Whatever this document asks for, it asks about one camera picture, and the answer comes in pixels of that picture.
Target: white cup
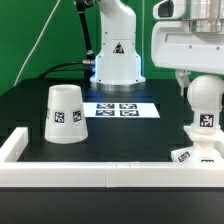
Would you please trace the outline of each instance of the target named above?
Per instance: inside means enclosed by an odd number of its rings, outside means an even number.
[[[70,144],[87,137],[80,87],[75,85],[50,87],[45,139],[53,143]]]

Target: green wall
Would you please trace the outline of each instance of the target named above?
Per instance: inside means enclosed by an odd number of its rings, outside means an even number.
[[[9,90],[30,50],[34,46],[57,0],[7,0],[0,3],[0,95]],[[35,78],[48,68],[85,58],[85,45],[74,0],[62,0],[42,40],[20,79]],[[137,15],[137,52],[142,55],[144,26],[144,75],[146,78],[174,78],[173,70],[155,68],[151,61],[151,31],[155,24],[152,7],[159,0],[123,0]],[[86,12],[94,52],[100,50],[100,18],[97,6]]]

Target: black table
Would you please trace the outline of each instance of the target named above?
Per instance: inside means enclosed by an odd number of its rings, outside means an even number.
[[[87,118],[89,137],[78,144],[46,142],[48,89],[82,87],[84,102],[154,103],[160,119]],[[28,79],[0,97],[0,142],[28,127],[30,143],[18,162],[170,161],[170,151],[192,145],[183,131],[193,113],[175,80],[112,93],[81,80]],[[224,190],[205,188],[1,188],[1,223],[221,223]]]

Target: cable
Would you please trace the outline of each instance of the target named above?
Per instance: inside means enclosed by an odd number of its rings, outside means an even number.
[[[40,74],[38,76],[38,78],[40,79],[43,79],[48,73],[50,72],[57,72],[57,71],[62,71],[62,70],[56,70],[58,68],[63,68],[63,67],[66,67],[66,66],[71,66],[71,65],[82,65],[83,62],[82,61],[74,61],[74,62],[69,62],[69,63],[64,63],[64,64],[60,64],[60,65],[55,65],[51,68],[49,68],[47,71],[43,72],[42,74]]]
[[[21,67],[21,69],[20,69],[20,71],[19,71],[19,74],[18,74],[17,77],[16,77],[14,86],[16,86],[16,85],[18,84],[19,79],[20,79],[20,77],[21,77],[21,75],[22,75],[22,72],[24,71],[25,66],[27,65],[27,63],[28,63],[29,59],[31,58],[33,52],[36,50],[36,47],[37,47],[37,45],[39,44],[39,42],[40,42],[40,40],[41,40],[41,38],[42,38],[42,36],[43,36],[43,34],[44,34],[44,32],[45,32],[45,30],[46,30],[48,24],[50,23],[50,21],[51,21],[53,15],[54,15],[56,9],[58,8],[60,2],[61,2],[61,0],[58,0],[57,3],[55,4],[55,6],[54,6],[54,8],[53,8],[53,10],[52,10],[52,12],[51,12],[51,14],[50,14],[50,16],[48,17],[48,19],[47,19],[47,21],[46,21],[46,23],[45,23],[45,25],[44,25],[44,27],[43,27],[43,29],[42,29],[42,31],[41,31],[39,37],[38,37],[36,43],[34,44],[32,50],[30,51],[30,53],[29,53],[29,55],[27,56],[26,60],[24,61],[23,65],[22,65],[22,67]]]
[[[145,76],[145,0],[142,0],[142,76]]]

